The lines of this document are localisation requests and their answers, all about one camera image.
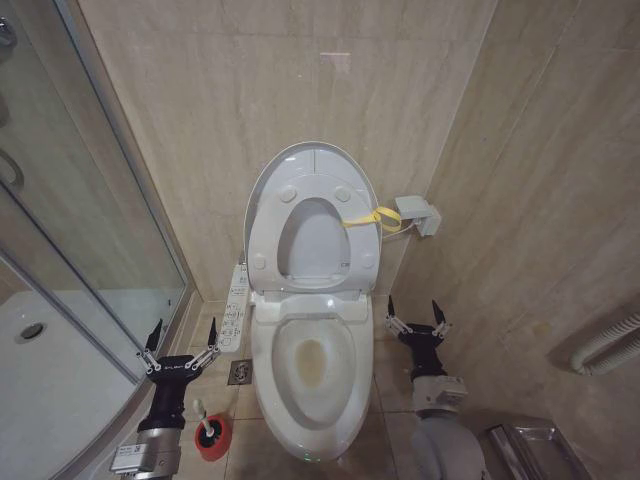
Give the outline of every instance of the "shower enclosure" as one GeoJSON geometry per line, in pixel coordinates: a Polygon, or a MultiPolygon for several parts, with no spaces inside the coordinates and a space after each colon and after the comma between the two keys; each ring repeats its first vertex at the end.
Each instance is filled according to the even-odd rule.
{"type": "Polygon", "coordinates": [[[61,5],[0,0],[0,478],[55,476],[99,436],[186,296],[61,5]]]}

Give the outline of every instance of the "toilet lid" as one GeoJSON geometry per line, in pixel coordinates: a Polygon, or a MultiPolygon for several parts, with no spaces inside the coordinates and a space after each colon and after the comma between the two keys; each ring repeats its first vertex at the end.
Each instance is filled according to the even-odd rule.
{"type": "Polygon", "coordinates": [[[253,289],[371,290],[380,228],[344,228],[342,222],[376,206],[368,179],[346,153],[315,142],[284,150],[263,171],[247,208],[245,251],[253,289]]]}

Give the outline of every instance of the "floor drain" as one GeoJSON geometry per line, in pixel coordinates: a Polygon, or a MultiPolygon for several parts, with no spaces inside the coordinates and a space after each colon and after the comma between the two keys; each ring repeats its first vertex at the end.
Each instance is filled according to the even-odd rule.
{"type": "Polygon", "coordinates": [[[227,385],[249,385],[251,383],[252,372],[253,363],[251,359],[231,362],[227,385]]]}
{"type": "Polygon", "coordinates": [[[26,343],[38,337],[45,329],[44,323],[32,323],[16,337],[18,343],[26,343]]]}

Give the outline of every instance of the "white corrugated pipe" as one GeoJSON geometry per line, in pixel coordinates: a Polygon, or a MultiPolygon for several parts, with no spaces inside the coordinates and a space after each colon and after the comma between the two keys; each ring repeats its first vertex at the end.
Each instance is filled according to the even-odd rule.
{"type": "Polygon", "coordinates": [[[640,355],[640,330],[638,330],[630,338],[598,355],[593,362],[588,362],[588,359],[601,349],[628,336],[637,329],[640,329],[640,313],[634,313],[607,328],[576,350],[571,355],[571,368],[581,375],[602,375],[636,355],[640,355]]]}

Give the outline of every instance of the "toilet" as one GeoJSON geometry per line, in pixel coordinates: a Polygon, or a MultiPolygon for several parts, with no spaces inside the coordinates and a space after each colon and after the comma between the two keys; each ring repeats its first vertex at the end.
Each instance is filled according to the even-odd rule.
{"type": "Polygon", "coordinates": [[[274,436],[308,462],[339,457],[367,413],[381,230],[343,222],[377,206],[355,161],[320,142],[278,154],[247,206],[258,402],[274,436]]]}

